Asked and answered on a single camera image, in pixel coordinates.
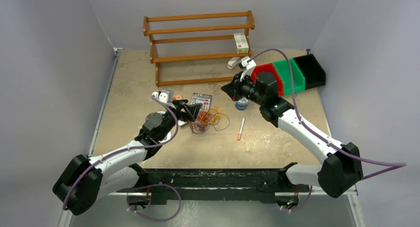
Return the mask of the red plastic bin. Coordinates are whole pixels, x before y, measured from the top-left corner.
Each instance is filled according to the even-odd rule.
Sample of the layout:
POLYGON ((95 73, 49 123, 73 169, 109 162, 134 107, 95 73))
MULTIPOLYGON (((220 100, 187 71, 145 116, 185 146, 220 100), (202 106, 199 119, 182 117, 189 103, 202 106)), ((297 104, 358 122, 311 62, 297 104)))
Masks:
POLYGON ((284 95, 284 84, 282 79, 280 78, 277 70, 275 69, 274 65, 272 63, 267 63, 267 64, 263 64, 263 65, 257 65, 252 74, 251 74, 251 79, 255 82, 256 78, 258 76, 259 73, 262 72, 270 72, 274 75, 276 81, 277 81, 277 91, 278 91, 278 95, 279 96, 283 96, 284 95))

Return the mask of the green plastic bin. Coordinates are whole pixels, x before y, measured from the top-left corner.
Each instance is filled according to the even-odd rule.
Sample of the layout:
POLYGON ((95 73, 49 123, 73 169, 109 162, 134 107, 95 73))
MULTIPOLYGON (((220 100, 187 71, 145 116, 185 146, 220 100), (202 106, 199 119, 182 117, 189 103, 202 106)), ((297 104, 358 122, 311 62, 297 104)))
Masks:
POLYGON ((289 59, 292 74, 286 60, 279 60, 273 62, 273 66, 276 69, 279 77, 283 82, 284 95, 292 94, 292 86, 294 87, 295 93, 302 92, 306 88, 306 79, 297 63, 291 58, 289 59))

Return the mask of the black plastic bin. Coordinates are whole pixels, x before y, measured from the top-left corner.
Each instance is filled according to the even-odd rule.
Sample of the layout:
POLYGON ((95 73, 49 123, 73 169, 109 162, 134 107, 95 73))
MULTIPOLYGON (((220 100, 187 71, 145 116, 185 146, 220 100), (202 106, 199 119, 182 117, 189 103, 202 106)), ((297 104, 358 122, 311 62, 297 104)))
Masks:
POLYGON ((305 90, 326 84, 326 73, 313 54, 294 57, 293 61, 305 77, 305 90))

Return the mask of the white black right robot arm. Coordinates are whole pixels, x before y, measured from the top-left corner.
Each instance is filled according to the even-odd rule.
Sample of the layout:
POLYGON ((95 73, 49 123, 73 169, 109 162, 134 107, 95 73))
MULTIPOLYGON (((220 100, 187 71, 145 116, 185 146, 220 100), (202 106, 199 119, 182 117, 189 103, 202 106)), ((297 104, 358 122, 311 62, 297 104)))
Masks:
POLYGON ((317 166, 290 165, 278 177, 281 189, 289 191, 298 184, 318 186, 330 197, 338 198, 363 179, 358 147, 333 139, 298 116, 296 107, 279 96, 272 73, 262 72, 255 81, 248 75, 241 79, 241 75, 236 74, 221 90, 233 101, 246 98, 258 104, 266 121, 298 140, 320 163, 317 166))

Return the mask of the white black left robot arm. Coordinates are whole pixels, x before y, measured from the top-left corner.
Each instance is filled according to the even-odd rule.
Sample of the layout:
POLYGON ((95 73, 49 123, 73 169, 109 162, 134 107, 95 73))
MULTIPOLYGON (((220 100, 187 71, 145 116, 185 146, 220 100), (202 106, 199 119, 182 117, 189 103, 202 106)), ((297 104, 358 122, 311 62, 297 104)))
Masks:
POLYGON ((52 191, 62 201, 63 210, 77 216, 86 212, 98 199, 112 192, 132 188, 146 189, 148 179, 137 173, 142 162, 169 143, 178 130, 178 122, 194 122, 202 104, 189 105, 187 100, 159 102, 165 112, 147 115, 139 134, 128 144, 99 156, 78 155, 71 159, 54 184, 52 191))

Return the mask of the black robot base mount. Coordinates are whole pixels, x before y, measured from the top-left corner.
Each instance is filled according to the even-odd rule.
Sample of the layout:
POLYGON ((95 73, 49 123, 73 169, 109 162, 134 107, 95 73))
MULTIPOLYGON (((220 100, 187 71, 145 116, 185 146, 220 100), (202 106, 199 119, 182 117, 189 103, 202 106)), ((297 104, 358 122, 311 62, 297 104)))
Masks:
POLYGON ((142 169, 136 183, 125 192, 149 192, 151 204, 168 200, 258 201, 263 204, 297 205, 308 185, 293 185, 286 168, 276 169, 142 169))

